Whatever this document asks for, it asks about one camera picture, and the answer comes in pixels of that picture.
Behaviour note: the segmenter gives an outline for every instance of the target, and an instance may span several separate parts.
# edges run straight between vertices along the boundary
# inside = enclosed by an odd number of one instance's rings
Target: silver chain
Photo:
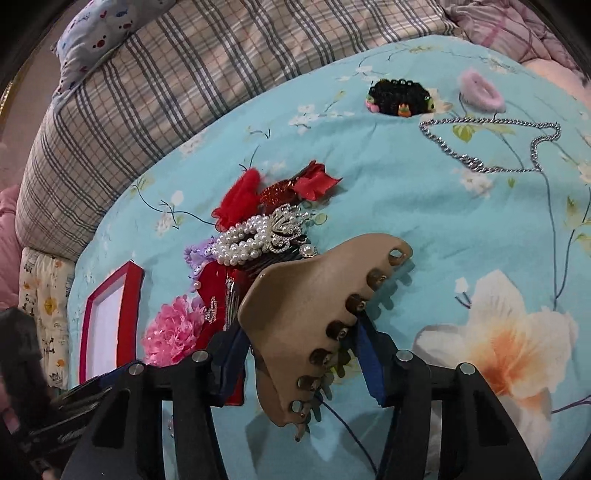
[[[432,125],[444,125],[444,124],[497,124],[497,125],[517,125],[519,127],[533,127],[533,128],[553,128],[556,133],[553,135],[540,135],[531,141],[530,145],[530,160],[535,168],[503,168],[503,167],[487,167],[484,162],[478,157],[471,157],[470,155],[460,155],[455,150],[452,150],[444,139],[432,134],[429,127]],[[538,145],[542,142],[553,142],[560,138],[561,130],[560,124],[552,122],[544,122],[537,124],[535,122],[525,122],[523,120],[513,120],[509,118],[443,118],[441,120],[428,120],[421,122],[418,127],[423,132],[423,135],[429,140],[433,140],[443,152],[450,157],[455,158],[462,162],[462,164],[472,171],[478,173],[498,173],[498,172],[512,172],[512,173],[523,173],[527,171],[542,172],[542,167],[538,163]]]

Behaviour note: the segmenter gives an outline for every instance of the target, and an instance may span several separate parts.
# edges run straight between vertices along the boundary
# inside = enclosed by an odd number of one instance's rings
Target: pink blanket
[[[472,43],[503,53],[520,63],[544,59],[582,74],[552,31],[519,0],[439,0]]]

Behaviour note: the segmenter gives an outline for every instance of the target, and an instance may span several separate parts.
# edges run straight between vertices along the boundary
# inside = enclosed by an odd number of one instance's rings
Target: red jewelry box
[[[80,340],[80,383],[136,359],[139,294],[144,270],[131,260],[86,302]]]

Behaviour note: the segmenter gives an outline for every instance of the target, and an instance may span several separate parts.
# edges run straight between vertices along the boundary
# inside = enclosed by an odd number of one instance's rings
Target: metal screw
[[[144,366],[142,364],[133,364],[127,371],[133,376],[141,375],[141,373],[144,371]]]
[[[208,358],[209,353],[207,353],[205,350],[197,350],[193,353],[193,355],[191,355],[191,359],[193,360],[193,362],[196,362],[198,364],[204,362]]]
[[[396,358],[401,362],[410,362],[413,359],[413,353],[409,350],[399,350],[396,352]]]
[[[476,373],[476,367],[474,367],[474,365],[472,365],[472,364],[461,364],[460,371],[463,374],[472,375],[472,374]]]

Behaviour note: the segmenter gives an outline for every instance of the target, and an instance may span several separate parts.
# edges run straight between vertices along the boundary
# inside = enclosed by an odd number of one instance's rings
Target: purple hair tie
[[[460,93],[466,103],[485,112],[504,112],[505,99],[495,86],[474,69],[468,69],[458,78]]]

